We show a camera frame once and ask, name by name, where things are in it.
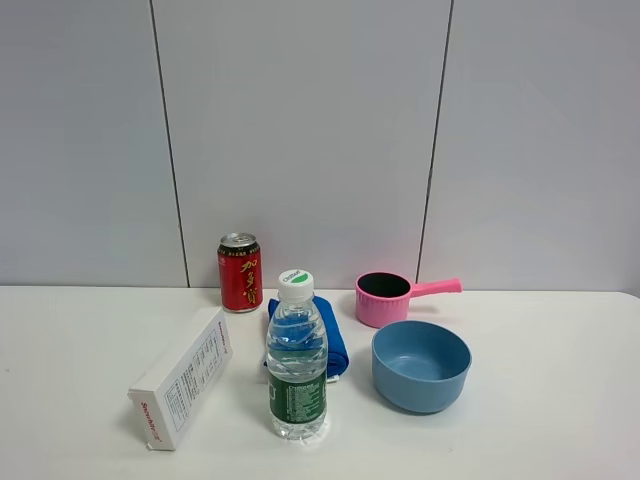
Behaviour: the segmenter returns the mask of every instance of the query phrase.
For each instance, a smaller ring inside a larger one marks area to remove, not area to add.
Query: blue towel
[[[269,321],[271,321],[273,312],[276,311],[279,303],[278,300],[273,298],[269,300]],[[333,314],[333,308],[331,308],[331,304],[322,297],[314,297],[313,303],[318,307],[322,320],[324,320],[327,339],[329,340],[327,376],[342,375],[349,366],[349,356],[347,355],[347,349],[344,346],[342,335],[340,335],[340,328],[338,327],[336,316]]]

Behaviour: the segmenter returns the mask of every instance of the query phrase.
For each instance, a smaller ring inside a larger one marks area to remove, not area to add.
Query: plastic bottle
[[[313,276],[288,270],[278,278],[280,304],[267,332],[269,399],[276,433],[303,439],[327,410],[327,332],[313,303]]]

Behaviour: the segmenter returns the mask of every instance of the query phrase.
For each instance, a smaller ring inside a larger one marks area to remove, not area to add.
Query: white box
[[[231,355],[224,312],[200,310],[129,389],[149,448],[176,449]]]

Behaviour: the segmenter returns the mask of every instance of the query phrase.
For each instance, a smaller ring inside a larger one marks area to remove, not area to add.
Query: blue bowl
[[[394,405],[416,413],[436,413],[460,396],[471,351],[446,328],[396,322],[380,329],[371,346],[373,383]]]

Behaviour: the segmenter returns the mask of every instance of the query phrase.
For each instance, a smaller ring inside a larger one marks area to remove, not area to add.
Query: red can
[[[218,268],[222,306],[230,312],[250,312],[262,303],[260,245],[248,233],[230,233],[220,239]]]

